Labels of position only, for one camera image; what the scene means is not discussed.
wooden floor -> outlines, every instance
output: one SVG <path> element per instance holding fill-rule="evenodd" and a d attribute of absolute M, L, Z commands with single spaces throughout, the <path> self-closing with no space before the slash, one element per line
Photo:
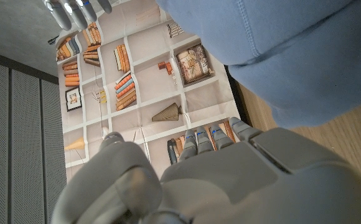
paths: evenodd
<path fill-rule="evenodd" d="M 239 90 L 252 125 L 263 131 L 275 128 L 270 107 L 246 88 L 240 86 Z M 321 126 L 292 131 L 336 152 L 361 173 L 361 106 Z"/>

gray robotic arm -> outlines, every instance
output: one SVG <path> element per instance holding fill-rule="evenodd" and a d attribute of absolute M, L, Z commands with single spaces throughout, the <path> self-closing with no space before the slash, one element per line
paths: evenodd
<path fill-rule="evenodd" d="M 213 125 L 218 151 L 188 130 L 160 181 L 136 144 L 109 134 L 52 223 L 361 223 L 361 177 L 343 159 L 285 129 L 230 124 L 240 142 Z"/>

book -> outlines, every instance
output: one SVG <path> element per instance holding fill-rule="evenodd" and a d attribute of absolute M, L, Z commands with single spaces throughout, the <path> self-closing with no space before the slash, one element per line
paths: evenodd
<path fill-rule="evenodd" d="M 80 48 L 78 47 L 77 41 L 75 41 L 75 37 L 73 37 L 73 39 L 71 40 L 73 42 L 74 48 L 75 48 L 75 53 L 79 54 L 80 53 Z"/>
<path fill-rule="evenodd" d="M 69 58 L 71 56 L 71 53 L 65 44 L 63 44 L 63 46 L 60 49 L 63 50 L 62 53 L 64 54 L 65 58 Z"/>
<path fill-rule="evenodd" d="M 135 87 L 134 88 L 132 88 L 132 89 L 130 89 L 130 90 L 128 90 L 124 95 L 122 95 L 120 98 L 117 98 L 117 102 L 119 102 L 120 100 L 122 100 L 123 98 L 125 98 L 126 96 L 128 96 L 129 94 L 131 94 L 132 93 L 132 91 L 134 91 L 135 90 Z"/>
<path fill-rule="evenodd" d="M 66 48 L 68 49 L 68 51 L 70 52 L 70 57 L 74 56 L 74 51 L 70 46 L 70 41 L 66 43 Z"/>
<path fill-rule="evenodd" d="M 118 52 L 118 56 L 120 57 L 121 70 L 125 71 L 124 55 L 120 45 L 117 46 L 117 52 Z"/>
<path fill-rule="evenodd" d="M 121 50 L 123 51 L 124 62 L 125 62 L 125 71 L 124 72 L 128 72 L 130 69 L 130 65 L 129 65 L 128 53 L 126 53 L 125 44 L 123 44 L 121 46 Z"/>
<path fill-rule="evenodd" d="M 178 163 L 178 161 L 176 159 L 174 146 L 172 145 L 171 140 L 168 140 L 168 142 L 167 142 L 167 150 L 168 150 L 169 162 L 171 162 L 171 165 Z"/>
<path fill-rule="evenodd" d="M 78 74 L 78 69 L 71 69 L 64 71 L 64 75 L 69 75 L 69 74 Z"/>
<path fill-rule="evenodd" d="M 124 95 L 127 91 L 129 91 L 130 89 L 135 87 L 135 83 L 130 84 L 129 86 L 127 86 L 123 91 L 119 92 L 117 94 L 117 98 L 120 98 L 122 95 Z"/>
<path fill-rule="evenodd" d="M 208 59 L 201 44 L 176 55 L 185 84 L 189 84 L 210 75 Z"/>
<path fill-rule="evenodd" d="M 127 77 L 130 73 L 131 73 L 131 71 L 128 71 L 128 72 L 125 73 L 121 78 L 117 79 L 116 84 L 119 84 L 121 81 L 123 81 L 123 79 L 124 79 L 125 77 Z"/>
<path fill-rule="evenodd" d="M 114 55 L 115 55 L 115 57 L 116 57 L 117 69 L 118 69 L 118 71 L 121 71 L 120 56 L 118 55 L 117 49 L 114 49 Z"/>
<path fill-rule="evenodd" d="M 216 143 L 215 143 L 215 140 L 214 140 L 214 138 L 213 138 L 213 136 L 212 136 L 212 133 L 211 133 L 211 127 L 209 127 L 209 135 L 211 136 L 211 142 L 212 142 L 212 146 L 213 146 L 213 149 L 215 150 L 215 151 L 217 151 L 218 149 L 217 149 L 217 145 L 216 145 Z"/>
<path fill-rule="evenodd" d="M 77 53 L 75 52 L 75 47 L 74 47 L 72 40 L 69 40 L 68 44 L 69 44 L 71 50 L 73 51 L 73 55 L 76 55 Z"/>
<path fill-rule="evenodd" d="M 223 131 L 224 134 L 228 135 L 228 134 L 226 133 L 225 124 L 220 123 L 220 124 L 218 124 L 218 126 L 219 126 L 219 128 Z"/>
<path fill-rule="evenodd" d="M 63 70 L 73 70 L 73 69 L 78 69 L 78 65 L 75 64 L 75 65 L 69 65 L 69 66 L 63 67 Z"/>
<path fill-rule="evenodd" d="M 97 55 L 97 54 L 84 55 L 83 58 L 95 58 L 95 59 L 98 59 L 99 55 Z"/>
<path fill-rule="evenodd" d="M 88 34 L 87 34 L 87 31 L 86 31 L 86 30 L 83 30 L 83 31 L 82 31 L 82 34 L 83 34 L 83 37 L 85 38 L 85 40 L 87 40 L 88 46 L 91 46 L 91 42 L 90 42 L 89 36 L 88 36 Z"/>
<path fill-rule="evenodd" d="M 98 26 L 96 25 L 96 22 L 93 22 L 92 24 L 93 24 L 93 28 L 95 28 L 95 30 L 96 30 L 96 34 L 98 36 L 98 42 L 99 42 L 99 44 L 101 44 L 101 37 L 100 37 L 100 32 L 99 32 Z"/>
<path fill-rule="evenodd" d="M 225 129 L 226 129 L 226 134 L 227 136 L 234 142 L 236 143 L 236 139 L 235 136 L 233 135 L 233 131 L 232 131 L 232 127 L 229 124 L 229 121 L 225 121 L 224 122 L 225 125 Z"/>
<path fill-rule="evenodd" d="M 89 52 L 82 53 L 82 55 L 98 55 L 98 51 L 97 50 L 91 50 Z"/>
<path fill-rule="evenodd" d="M 79 82 L 80 77 L 66 77 L 65 81 L 66 82 Z"/>
<path fill-rule="evenodd" d="M 205 126 L 204 129 L 205 129 L 205 132 L 208 134 L 208 138 L 210 139 L 211 143 L 213 143 L 213 139 L 212 139 L 209 127 Z"/>
<path fill-rule="evenodd" d="M 122 105 L 119 105 L 117 107 L 117 111 L 120 111 L 124 108 L 126 108 L 127 106 L 129 106 L 131 103 L 133 103 L 136 100 L 136 95 L 131 97 L 129 100 L 125 101 L 125 103 L 123 103 Z"/>
<path fill-rule="evenodd" d="M 182 144 L 182 148 L 185 148 L 185 136 L 181 136 L 180 138 L 180 143 Z"/>
<path fill-rule="evenodd" d="M 87 48 L 86 52 L 89 52 L 89 51 L 91 51 L 91 50 L 96 50 L 96 51 L 97 51 L 97 49 L 98 49 L 99 47 L 100 47 L 100 45 L 89 46 L 89 47 Z"/>
<path fill-rule="evenodd" d="M 62 65 L 62 68 L 67 67 L 67 66 L 70 66 L 70 65 L 76 65 L 76 64 L 77 64 L 77 61 L 64 63 L 64 64 Z"/>
<path fill-rule="evenodd" d="M 65 82 L 66 87 L 79 86 L 80 82 Z"/>
<path fill-rule="evenodd" d="M 68 74 L 68 75 L 64 75 L 64 77 L 69 77 L 69 78 L 71 78 L 71 77 L 79 77 L 79 75 L 78 74 Z"/>
<path fill-rule="evenodd" d="M 175 139 L 171 139 L 171 143 L 175 151 L 176 159 L 178 160 L 180 155 L 179 155 L 178 147 L 176 146 Z"/>
<path fill-rule="evenodd" d="M 95 60 L 92 60 L 92 59 L 90 59 L 90 58 L 85 58 L 84 61 L 85 61 L 85 63 L 87 63 L 87 64 L 100 67 L 100 62 L 99 62 L 99 61 L 95 61 Z"/>
<path fill-rule="evenodd" d="M 181 156 L 182 152 L 183 152 L 182 142 L 179 138 L 175 139 L 175 142 L 176 142 L 176 148 L 178 149 L 179 156 Z"/>
<path fill-rule="evenodd" d="M 132 91 L 129 94 L 126 95 L 126 97 L 124 97 L 122 100 L 120 100 L 119 102 L 116 103 L 116 106 L 120 106 L 122 104 L 124 104 L 126 101 L 128 101 L 130 98 L 132 98 L 134 95 L 136 95 L 136 91 Z"/>
<path fill-rule="evenodd" d="M 121 91 L 123 91 L 126 87 L 128 87 L 132 83 L 133 83 L 133 79 L 131 78 L 124 85 L 122 85 L 118 90 L 116 90 L 116 93 L 117 94 L 120 93 Z"/>
<path fill-rule="evenodd" d="M 121 86 L 123 86 L 126 82 L 128 82 L 130 79 L 132 78 L 131 75 L 128 75 L 127 77 L 125 77 L 123 80 L 120 81 L 119 84 L 117 84 L 114 88 L 116 90 L 118 90 Z"/>
<path fill-rule="evenodd" d="M 85 31 L 87 32 L 87 35 L 88 35 L 88 38 L 89 38 L 89 42 L 90 42 L 90 45 L 89 45 L 89 46 L 94 46 L 94 45 L 96 45 L 95 43 L 93 43 L 92 35 L 91 35 L 91 33 L 89 32 L 89 28 L 86 28 Z"/>

small framed picture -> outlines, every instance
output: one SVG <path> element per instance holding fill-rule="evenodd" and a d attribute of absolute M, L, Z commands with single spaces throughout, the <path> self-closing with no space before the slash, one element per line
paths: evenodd
<path fill-rule="evenodd" d="M 67 112 L 82 107 L 80 87 L 66 91 Z"/>

white wall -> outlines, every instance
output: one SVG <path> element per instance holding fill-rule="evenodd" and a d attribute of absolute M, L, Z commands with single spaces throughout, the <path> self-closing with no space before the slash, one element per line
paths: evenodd
<path fill-rule="evenodd" d="M 58 85 L 0 66 L 0 223 L 50 223 L 65 184 Z"/>

